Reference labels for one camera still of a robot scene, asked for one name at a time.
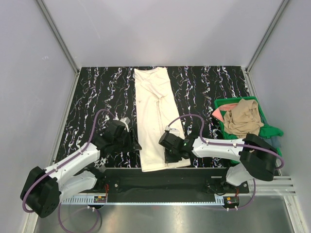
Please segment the cream white t shirt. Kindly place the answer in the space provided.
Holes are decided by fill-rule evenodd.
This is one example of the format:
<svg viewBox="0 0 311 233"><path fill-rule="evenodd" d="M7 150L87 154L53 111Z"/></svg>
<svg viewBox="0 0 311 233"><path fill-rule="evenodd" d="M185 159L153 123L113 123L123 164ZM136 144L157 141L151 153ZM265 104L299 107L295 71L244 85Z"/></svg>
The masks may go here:
<svg viewBox="0 0 311 233"><path fill-rule="evenodd" d="M165 67L134 69L138 142L141 170L151 172L190 165L190 159L165 163L165 149L159 140L166 127L179 117Z"/></svg>

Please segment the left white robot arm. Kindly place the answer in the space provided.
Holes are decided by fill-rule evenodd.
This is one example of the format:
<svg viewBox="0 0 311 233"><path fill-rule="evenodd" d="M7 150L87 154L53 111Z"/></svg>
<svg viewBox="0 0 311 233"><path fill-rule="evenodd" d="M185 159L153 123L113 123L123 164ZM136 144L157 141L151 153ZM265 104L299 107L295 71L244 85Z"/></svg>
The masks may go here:
<svg viewBox="0 0 311 233"><path fill-rule="evenodd" d="M112 120L101 135L92 135L81 149L46 168L34 167L28 174L20 199L27 213L49 216L58 205L82 191L100 192L105 180L88 165L111 153L141 150L130 119Z"/></svg>

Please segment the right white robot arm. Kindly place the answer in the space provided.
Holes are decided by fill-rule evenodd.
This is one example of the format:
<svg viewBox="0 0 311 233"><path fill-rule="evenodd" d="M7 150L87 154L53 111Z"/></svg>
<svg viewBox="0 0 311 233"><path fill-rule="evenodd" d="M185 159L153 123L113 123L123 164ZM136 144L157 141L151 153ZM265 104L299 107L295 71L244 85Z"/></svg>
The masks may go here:
<svg viewBox="0 0 311 233"><path fill-rule="evenodd" d="M231 140L207 139L189 135L182 139L165 131L159 140L169 160L191 157L216 157L233 160L238 164L228 168L221 179L221 188L232 192L243 182L257 179L270 182L276 170L276 149L259 136L248 134L246 138Z"/></svg>

